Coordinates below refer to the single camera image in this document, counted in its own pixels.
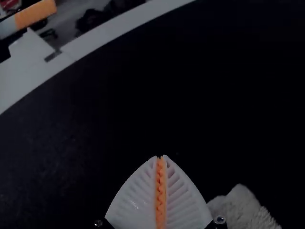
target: screw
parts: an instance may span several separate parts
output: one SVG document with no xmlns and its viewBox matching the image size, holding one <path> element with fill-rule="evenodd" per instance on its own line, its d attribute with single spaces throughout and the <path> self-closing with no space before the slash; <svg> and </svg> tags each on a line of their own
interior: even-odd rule
<svg viewBox="0 0 305 229">
<path fill-rule="evenodd" d="M 97 219 L 95 222 L 94 222 L 94 225 L 96 226 L 96 227 L 101 227 L 102 225 L 103 225 L 103 222 L 101 221 L 101 220 L 99 220 L 99 219 Z"/>
<path fill-rule="evenodd" d="M 217 216 L 217 217 L 214 218 L 214 222 L 216 224 L 225 224 L 226 219 L 223 216 Z"/>
</svg>

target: black fabric surface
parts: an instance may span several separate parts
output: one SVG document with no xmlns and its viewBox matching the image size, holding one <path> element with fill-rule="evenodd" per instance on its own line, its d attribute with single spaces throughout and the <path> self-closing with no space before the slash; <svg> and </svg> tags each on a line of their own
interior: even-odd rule
<svg viewBox="0 0 305 229">
<path fill-rule="evenodd" d="M 287 226 L 302 169 L 303 9 L 199 0 L 22 98 L 0 116 L 0 228 L 89 228 L 163 154 L 206 201 L 243 183 Z"/>
</svg>

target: orange object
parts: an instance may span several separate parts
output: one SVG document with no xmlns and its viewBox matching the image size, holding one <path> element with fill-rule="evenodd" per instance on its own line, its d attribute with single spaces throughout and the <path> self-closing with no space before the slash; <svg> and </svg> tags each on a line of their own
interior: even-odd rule
<svg viewBox="0 0 305 229">
<path fill-rule="evenodd" d="M 156 224 L 157 229 L 165 228 L 165 212 L 166 212 L 166 186 L 165 186 L 165 161 L 163 157 L 157 159 L 156 169 Z"/>
<path fill-rule="evenodd" d="M 28 27 L 50 15 L 56 13 L 56 4 L 54 0 L 42 0 L 34 5 L 16 13 L 15 21 L 18 30 Z"/>
</svg>

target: white fluffy towel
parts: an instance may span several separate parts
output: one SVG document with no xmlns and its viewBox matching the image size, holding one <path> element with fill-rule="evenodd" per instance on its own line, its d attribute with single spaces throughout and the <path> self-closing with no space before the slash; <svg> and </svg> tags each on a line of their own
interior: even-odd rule
<svg viewBox="0 0 305 229">
<path fill-rule="evenodd" d="M 208 207 L 213 217 L 226 217 L 228 229 L 282 229 L 254 194 L 240 184 L 227 196 L 212 199 Z"/>
</svg>

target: black carpet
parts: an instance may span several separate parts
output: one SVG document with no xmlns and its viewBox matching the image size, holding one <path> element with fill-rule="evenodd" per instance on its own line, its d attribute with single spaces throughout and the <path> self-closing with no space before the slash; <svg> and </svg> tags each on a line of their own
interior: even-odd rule
<svg viewBox="0 0 305 229">
<path fill-rule="evenodd" d="M 206 201 L 243 183 L 287 226 L 302 169 L 304 7 L 199 0 L 22 98 L 0 116 L 0 228 L 89 228 L 163 154 Z"/>
</svg>

